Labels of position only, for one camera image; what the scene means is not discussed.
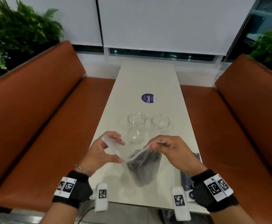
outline table surface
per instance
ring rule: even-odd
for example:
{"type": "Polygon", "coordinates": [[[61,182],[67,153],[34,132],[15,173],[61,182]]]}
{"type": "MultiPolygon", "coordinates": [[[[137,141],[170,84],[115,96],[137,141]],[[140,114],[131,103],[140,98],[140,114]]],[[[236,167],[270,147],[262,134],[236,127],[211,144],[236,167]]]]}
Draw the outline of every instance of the table surface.
{"type": "MultiPolygon", "coordinates": [[[[193,152],[199,152],[174,66],[149,61],[123,61],[93,141],[105,131],[117,131],[126,142],[125,146],[119,145],[117,149],[129,156],[149,141],[150,122],[156,113],[165,114],[170,119],[166,134],[180,136],[193,152]],[[142,95],[147,93],[154,95],[153,103],[142,100],[142,95]],[[127,117],[135,111],[146,115],[145,140],[137,145],[127,140],[127,117]]],[[[164,155],[156,179],[144,187],[136,186],[125,164],[108,163],[89,182],[92,188],[98,183],[107,183],[110,202],[167,209],[173,209],[170,187],[181,185],[179,170],[164,155]]],[[[193,212],[208,213],[196,204],[189,204],[189,208],[193,212]]]]}

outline round sticker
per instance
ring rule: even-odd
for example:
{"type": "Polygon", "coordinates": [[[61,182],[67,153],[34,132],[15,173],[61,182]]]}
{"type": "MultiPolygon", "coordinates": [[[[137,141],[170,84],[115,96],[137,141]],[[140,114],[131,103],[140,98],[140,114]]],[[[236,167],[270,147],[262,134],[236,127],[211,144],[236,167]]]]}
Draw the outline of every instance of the round sticker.
{"type": "Polygon", "coordinates": [[[156,101],[156,97],[151,93],[143,94],[141,98],[145,103],[149,104],[154,103],[156,101]]]}

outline leaf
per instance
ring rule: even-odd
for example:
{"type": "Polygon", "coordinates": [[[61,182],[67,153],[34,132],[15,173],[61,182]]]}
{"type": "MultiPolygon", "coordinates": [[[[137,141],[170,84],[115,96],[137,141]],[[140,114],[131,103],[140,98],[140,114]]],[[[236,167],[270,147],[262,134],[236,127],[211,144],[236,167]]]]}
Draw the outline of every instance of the leaf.
{"type": "Polygon", "coordinates": [[[48,9],[43,16],[46,17],[46,18],[49,18],[49,19],[53,19],[54,15],[55,15],[55,13],[57,11],[59,11],[59,10],[58,9],[53,9],[53,8],[48,9]]]}

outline plastic bag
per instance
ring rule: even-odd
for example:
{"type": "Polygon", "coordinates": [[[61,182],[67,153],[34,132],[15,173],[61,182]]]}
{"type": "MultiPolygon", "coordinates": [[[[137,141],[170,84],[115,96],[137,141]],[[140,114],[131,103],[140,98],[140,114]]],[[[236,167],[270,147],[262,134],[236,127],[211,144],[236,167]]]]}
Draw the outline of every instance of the plastic bag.
{"type": "Polygon", "coordinates": [[[150,149],[150,145],[144,149],[138,149],[126,158],[116,149],[116,142],[114,139],[103,136],[102,140],[108,145],[112,153],[122,158],[131,174],[134,177],[135,183],[139,186],[145,186],[151,183],[155,178],[159,170],[162,154],[150,149]]]}

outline person's right hand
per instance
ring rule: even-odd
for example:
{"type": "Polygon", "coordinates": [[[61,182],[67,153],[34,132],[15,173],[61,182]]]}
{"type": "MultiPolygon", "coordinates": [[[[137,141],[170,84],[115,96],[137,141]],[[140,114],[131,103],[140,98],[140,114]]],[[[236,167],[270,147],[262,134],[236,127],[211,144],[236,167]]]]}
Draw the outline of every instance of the person's right hand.
{"type": "Polygon", "coordinates": [[[179,136],[159,135],[151,139],[147,145],[150,143],[153,143],[151,144],[151,149],[164,154],[175,168],[188,174],[190,177],[207,170],[207,168],[194,156],[187,144],[179,136]]]}

